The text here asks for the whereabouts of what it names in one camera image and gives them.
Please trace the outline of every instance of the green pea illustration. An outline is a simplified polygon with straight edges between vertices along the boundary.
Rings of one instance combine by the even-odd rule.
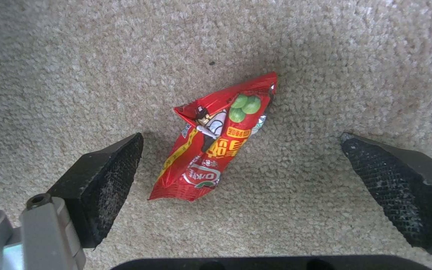
[[[261,108],[261,100],[257,96],[250,96],[247,98],[246,104],[241,108],[243,113],[253,114],[257,113]]]
[[[248,100],[248,96],[245,96],[244,94],[240,94],[235,101],[233,102],[233,104],[231,104],[231,108],[242,108],[243,106],[245,106],[246,102]]]
[[[241,123],[245,119],[246,114],[243,113],[242,109],[231,108],[229,110],[229,118],[235,123]]]

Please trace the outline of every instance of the cartoon character illustration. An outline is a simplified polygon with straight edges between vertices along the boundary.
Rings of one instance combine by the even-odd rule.
[[[213,115],[209,115],[206,108],[202,106],[198,107],[196,121],[199,125],[196,129],[204,134],[204,142],[201,147],[202,152],[206,152],[223,132],[226,114],[226,109],[223,109]]]

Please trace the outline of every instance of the carpet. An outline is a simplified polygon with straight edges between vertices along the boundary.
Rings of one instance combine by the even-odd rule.
[[[172,107],[269,71],[268,120],[216,190],[146,201],[185,126]],[[351,169],[343,131],[432,157],[432,0],[0,1],[0,209],[15,225],[79,156],[144,135],[86,269],[320,254],[432,267]]]

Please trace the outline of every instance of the screw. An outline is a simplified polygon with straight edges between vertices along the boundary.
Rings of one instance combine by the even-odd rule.
[[[31,210],[36,207],[40,207],[47,203],[52,203],[51,195],[48,193],[41,193],[38,195],[34,195],[31,199],[26,202],[26,209]]]

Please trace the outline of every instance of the beige carpet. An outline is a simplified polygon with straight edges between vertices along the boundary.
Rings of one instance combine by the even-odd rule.
[[[185,126],[172,107],[272,70],[269,120],[217,190],[192,204],[147,202]],[[0,209],[15,224],[80,155],[145,137],[87,269],[307,254],[432,267],[352,171],[344,130],[432,157],[432,0],[0,1]]]

